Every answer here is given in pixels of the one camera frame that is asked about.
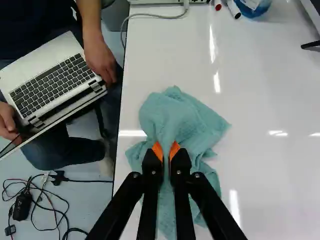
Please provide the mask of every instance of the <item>power adapter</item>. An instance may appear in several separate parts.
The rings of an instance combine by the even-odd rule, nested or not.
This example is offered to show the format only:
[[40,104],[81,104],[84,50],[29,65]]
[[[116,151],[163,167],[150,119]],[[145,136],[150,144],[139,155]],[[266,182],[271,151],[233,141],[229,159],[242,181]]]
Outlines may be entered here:
[[13,220],[20,222],[28,218],[32,200],[33,198],[30,193],[30,183],[28,183],[25,190],[22,191],[15,199],[12,215]]

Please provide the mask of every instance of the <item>wrist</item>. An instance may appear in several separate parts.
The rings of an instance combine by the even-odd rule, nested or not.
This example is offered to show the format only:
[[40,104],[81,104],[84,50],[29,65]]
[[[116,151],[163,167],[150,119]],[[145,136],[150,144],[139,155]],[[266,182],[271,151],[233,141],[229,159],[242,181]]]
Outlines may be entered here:
[[99,27],[85,27],[83,26],[83,41],[86,42],[87,40],[103,40],[104,37],[102,35],[101,29]]

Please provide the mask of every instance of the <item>floor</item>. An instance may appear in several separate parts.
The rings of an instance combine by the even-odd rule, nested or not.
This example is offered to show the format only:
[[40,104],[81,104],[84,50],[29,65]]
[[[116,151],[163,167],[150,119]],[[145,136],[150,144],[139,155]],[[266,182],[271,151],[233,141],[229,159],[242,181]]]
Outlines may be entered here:
[[[123,66],[124,49],[120,43],[120,33],[116,31],[109,31],[104,24],[102,24],[102,33],[104,39],[110,49],[112,50],[117,62]],[[94,112],[78,118],[71,125],[67,126],[68,132],[74,137],[83,137],[89,139],[100,139],[97,118]],[[0,139],[0,145],[4,144],[4,140]],[[66,176],[74,180],[97,180],[105,179],[100,176],[97,163],[88,163],[82,165],[65,167]],[[24,157],[20,150],[16,151],[6,159],[0,161],[0,183],[9,178],[20,178],[27,180],[29,176],[34,176],[42,173],[35,169]],[[41,178],[35,183],[41,184]],[[51,183],[47,184],[46,189],[52,191],[70,202],[70,209],[67,216],[69,217],[70,227],[81,228],[89,231],[96,222],[101,212],[107,206],[111,199],[112,184],[111,183],[71,183],[64,182],[61,186],[53,186]],[[52,198],[53,204],[57,209],[63,211],[65,203],[58,199]],[[5,237],[4,228],[8,226],[8,210],[13,204],[13,201],[0,201],[0,226],[3,231],[0,233],[0,239],[10,239]],[[43,210],[36,210],[34,213],[34,222],[39,228],[54,227],[54,215],[52,212],[48,213]],[[46,239],[57,240],[58,231],[37,231],[31,224],[30,220],[16,222],[16,233],[14,240],[25,239]],[[61,224],[62,234],[66,231],[65,221]],[[71,233],[69,240],[84,239],[81,233]]]

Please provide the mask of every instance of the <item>dark shirt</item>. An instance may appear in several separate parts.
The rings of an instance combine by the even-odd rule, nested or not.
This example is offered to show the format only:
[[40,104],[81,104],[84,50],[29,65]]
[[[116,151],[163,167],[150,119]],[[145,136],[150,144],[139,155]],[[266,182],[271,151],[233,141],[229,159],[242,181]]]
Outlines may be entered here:
[[0,60],[18,59],[73,21],[70,0],[0,0]]

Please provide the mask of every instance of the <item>crumpled cloth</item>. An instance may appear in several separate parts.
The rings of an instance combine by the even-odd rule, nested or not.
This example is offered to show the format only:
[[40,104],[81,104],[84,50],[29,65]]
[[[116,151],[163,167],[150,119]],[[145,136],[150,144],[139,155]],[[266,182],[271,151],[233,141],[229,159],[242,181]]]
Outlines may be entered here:
[[[202,159],[216,154],[212,147],[222,138],[230,124],[196,98],[182,92],[177,86],[164,92],[151,93],[139,110],[145,141],[129,148],[125,155],[133,171],[142,173],[142,161],[148,148],[156,141],[164,155],[164,178],[159,191],[157,227],[168,240],[176,239],[176,213],[173,189],[169,179],[168,157],[176,140],[186,148],[192,162],[191,173],[204,173],[219,196],[221,189],[217,172]],[[197,204],[189,197],[193,221],[206,226]]]

